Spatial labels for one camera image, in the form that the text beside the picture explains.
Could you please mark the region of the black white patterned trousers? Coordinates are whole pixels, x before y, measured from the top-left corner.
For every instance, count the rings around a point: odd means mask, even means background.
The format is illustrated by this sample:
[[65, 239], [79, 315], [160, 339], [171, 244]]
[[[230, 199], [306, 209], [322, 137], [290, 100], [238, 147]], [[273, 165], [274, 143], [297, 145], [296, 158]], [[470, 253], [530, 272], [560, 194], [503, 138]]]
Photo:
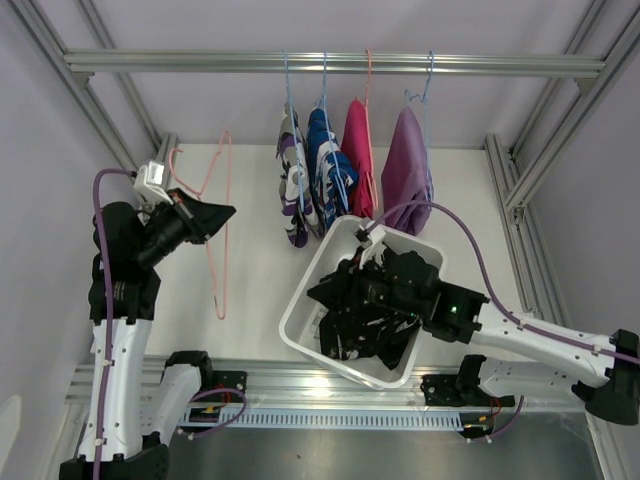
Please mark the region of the black white patterned trousers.
[[389, 260], [385, 275], [388, 293], [384, 299], [394, 315], [368, 320], [334, 313], [322, 305], [326, 313], [319, 322], [320, 351], [322, 355], [337, 361], [376, 357], [387, 369], [392, 370], [399, 365], [411, 335], [421, 323], [420, 313], [401, 309], [395, 295], [403, 287], [413, 287], [416, 275], [424, 273], [428, 264], [415, 251], [398, 253], [386, 244], [373, 257], [386, 257]]

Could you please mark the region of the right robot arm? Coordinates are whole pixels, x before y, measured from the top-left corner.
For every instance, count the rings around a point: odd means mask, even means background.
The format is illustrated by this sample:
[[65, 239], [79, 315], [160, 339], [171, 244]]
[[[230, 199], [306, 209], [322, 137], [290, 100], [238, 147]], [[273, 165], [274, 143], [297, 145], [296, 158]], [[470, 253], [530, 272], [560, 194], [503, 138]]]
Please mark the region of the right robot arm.
[[386, 248], [370, 260], [361, 257], [340, 261], [307, 291], [327, 310], [320, 322], [324, 355], [377, 354], [399, 327], [421, 327], [444, 342], [523, 356], [513, 364], [466, 356], [455, 391], [467, 404], [504, 396], [577, 398], [602, 420], [638, 424], [636, 334], [590, 334], [516, 315], [480, 292], [441, 280], [438, 268], [415, 251]]

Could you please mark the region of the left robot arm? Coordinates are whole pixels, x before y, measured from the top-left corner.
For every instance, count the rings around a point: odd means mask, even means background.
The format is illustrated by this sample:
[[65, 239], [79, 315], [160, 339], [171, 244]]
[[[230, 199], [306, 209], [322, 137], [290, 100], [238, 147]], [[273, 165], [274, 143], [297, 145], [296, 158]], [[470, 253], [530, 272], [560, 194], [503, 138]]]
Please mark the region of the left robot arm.
[[183, 243], [206, 243], [235, 212], [231, 205], [205, 203], [174, 188], [147, 219], [126, 202], [109, 203], [95, 214], [90, 409], [77, 454], [60, 465], [59, 478], [167, 477], [179, 420], [191, 400], [213, 394], [216, 378], [207, 352], [175, 352], [158, 390], [143, 403], [142, 369], [161, 285], [155, 268]]

